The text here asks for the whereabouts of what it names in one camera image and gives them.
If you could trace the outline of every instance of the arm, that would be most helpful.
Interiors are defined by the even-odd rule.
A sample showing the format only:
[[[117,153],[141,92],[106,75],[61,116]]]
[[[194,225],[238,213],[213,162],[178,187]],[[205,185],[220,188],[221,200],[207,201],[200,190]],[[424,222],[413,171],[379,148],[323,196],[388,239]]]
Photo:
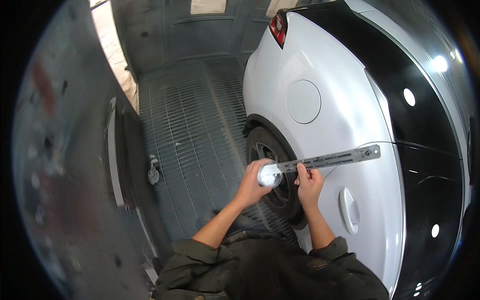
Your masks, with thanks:
[[[156,281],[156,290],[160,295],[172,289],[186,288],[195,278],[228,257],[229,250],[220,243],[233,220],[243,208],[271,191],[271,188],[261,187],[257,182],[260,166],[268,161],[269,159],[262,159],[249,164],[233,200],[191,240],[179,240],[172,244],[175,255],[170,258]]]
[[[218,248],[235,218],[247,206],[257,202],[272,188],[261,187],[257,182],[260,167],[269,159],[256,160],[248,165],[235,198],[218,215],[203,226],[192,238],[197,242]]]
[[[335,239],[335,235],[318,209],[318,197],[325,179],[318,169],[307,171],[303,164],[297,164],[297,171],[299,174],[295,184],[299,185],[299,200],[307,217],[313,249],[324,248]]]
[[[297,165],[297,170],[299,175],[295,184],[299,185],[299,200],[312,236],[313,250],[309,255],[332,262],[330,272],[344,274],[344,283],[351,286],[356,297],[388,299],[388,292],[382,282],[357,260],[355,253],[348,253],[347,241],[343,237],[335,237],[320,213],[318,197],[324,186],[323,176],[317,169],[307,171],[302,164]]]

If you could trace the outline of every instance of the wheel rim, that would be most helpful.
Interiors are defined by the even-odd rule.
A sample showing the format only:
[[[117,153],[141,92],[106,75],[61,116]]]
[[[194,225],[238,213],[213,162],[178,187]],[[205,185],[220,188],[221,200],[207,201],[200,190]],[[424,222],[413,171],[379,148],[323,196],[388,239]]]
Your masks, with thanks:
[[[275,154],[267,145],[261,142],[255,142],[250,148],[250,158],[252,161],[269,158],[271,160],[280,162],[278,155]],[[278,208],[284,208],[288,204],[288,198],[290,196],[289,178],[282,174],[282,180],[280,184],[272,189],[270,193],[266,195],[267,201],[270,202],[273,206]]]

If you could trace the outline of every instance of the rear wheel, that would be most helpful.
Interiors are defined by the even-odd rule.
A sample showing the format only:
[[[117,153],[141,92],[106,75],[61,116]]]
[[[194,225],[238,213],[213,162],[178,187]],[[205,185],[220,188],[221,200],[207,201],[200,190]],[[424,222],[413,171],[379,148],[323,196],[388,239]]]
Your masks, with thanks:
[[[276,162],[295,159],[288,155],[280,141],[264,127],[256,127],[249,133],[246,152],[248,163],[261,158],[269,158]],[[289,220],[293,227],[298,229],[295,225],[302,225],[303,210],[298,200],[298,187],[294,184],[296,178],[296,172],[283,174],[279,186],[272,189],[264,200],[276,214]]]

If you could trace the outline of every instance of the dark jacket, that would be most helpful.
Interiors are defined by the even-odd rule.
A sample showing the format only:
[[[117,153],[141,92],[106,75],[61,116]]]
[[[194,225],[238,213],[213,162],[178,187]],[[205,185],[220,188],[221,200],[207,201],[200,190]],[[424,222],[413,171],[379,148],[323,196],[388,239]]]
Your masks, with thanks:
[[[245,231],[218,249],[193,240],[173,249],[156,281],[160,299],[388,299],[342,237],[308,255],[269,233]]]

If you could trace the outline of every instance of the metal floor grate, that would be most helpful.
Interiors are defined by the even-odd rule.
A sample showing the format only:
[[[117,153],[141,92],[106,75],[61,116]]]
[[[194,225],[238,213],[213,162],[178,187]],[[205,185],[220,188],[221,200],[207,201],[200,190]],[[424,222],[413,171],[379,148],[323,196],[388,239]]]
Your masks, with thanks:
[[[191,238],[198,216],[222,209],[246,169],[244,58],[188,60],[139,80],[145,151],[160,160],[158,209],[172,240]],[[259,202],[244,214],[296,243],[288,223]]]

